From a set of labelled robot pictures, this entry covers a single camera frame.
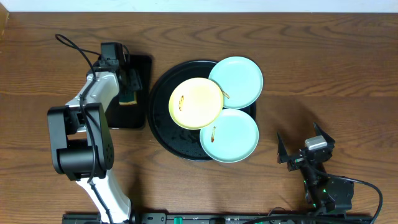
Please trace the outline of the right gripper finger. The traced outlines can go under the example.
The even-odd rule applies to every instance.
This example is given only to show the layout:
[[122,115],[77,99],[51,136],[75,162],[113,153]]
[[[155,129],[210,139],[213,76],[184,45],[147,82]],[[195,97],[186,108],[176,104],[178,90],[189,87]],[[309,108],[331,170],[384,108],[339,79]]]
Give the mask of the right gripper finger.
[[279,164],[285,163],[289,160],[289,155],[287,154],[284,142],[279,133],[277,133],[277,141],[278,141],[277,162]]
[[329,136],[326,132],[324,132],[324,130],[322,130],[322,128],[319,127],[319,125],[316,122],[313,123],[313,127],[316,135],[322,136],[327,142],[327,144],[335,144],[335,140],[331,136]]

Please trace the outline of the green yellow sponge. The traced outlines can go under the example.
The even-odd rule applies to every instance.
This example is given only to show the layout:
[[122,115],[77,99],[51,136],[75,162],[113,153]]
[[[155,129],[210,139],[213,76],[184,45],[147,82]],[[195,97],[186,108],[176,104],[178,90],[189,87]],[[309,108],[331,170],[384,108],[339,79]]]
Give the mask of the green yellow sponge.
[[119,95],[119,104],[120,105],[136,105],[137,104],[137,94],[135,91],[133,92],[127,92],[124,94]]

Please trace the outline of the yellow plate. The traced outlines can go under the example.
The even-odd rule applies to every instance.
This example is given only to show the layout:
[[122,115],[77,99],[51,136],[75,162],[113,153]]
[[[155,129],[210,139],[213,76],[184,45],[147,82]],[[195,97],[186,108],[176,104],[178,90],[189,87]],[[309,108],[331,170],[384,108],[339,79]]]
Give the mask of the yellow plate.
[[211,124],[223,109],[220,87],[207,78],[191,78],[179,84],[169,98],[169,114],[181,128],[196,130]]

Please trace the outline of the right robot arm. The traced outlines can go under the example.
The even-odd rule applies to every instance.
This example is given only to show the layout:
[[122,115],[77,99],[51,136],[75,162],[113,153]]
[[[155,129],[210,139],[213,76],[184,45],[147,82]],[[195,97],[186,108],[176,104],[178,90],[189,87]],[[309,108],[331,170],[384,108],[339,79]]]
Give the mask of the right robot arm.
[[277,162],[286,163],[289,171],[299,170],[303,176],[305,198],[316,208],[316,214],[341,215],[352,209],[354,183],[327,176],[323,163],[332,157],[335,140],[313,124],[316,136],[305,140],[298,154],[288,155],[285,144],[277,135]]

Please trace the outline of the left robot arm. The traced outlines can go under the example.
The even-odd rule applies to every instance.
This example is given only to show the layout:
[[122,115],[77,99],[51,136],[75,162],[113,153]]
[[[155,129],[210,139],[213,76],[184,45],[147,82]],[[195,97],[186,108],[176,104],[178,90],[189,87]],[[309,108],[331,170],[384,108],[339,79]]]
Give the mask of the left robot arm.
[[151,68],[147,55],[101,58],[76,97],[48,110],[55,171],[83,188],[98,209],[66,213],[62,223],[140,223],[113,171],[110,130],[143,128]]

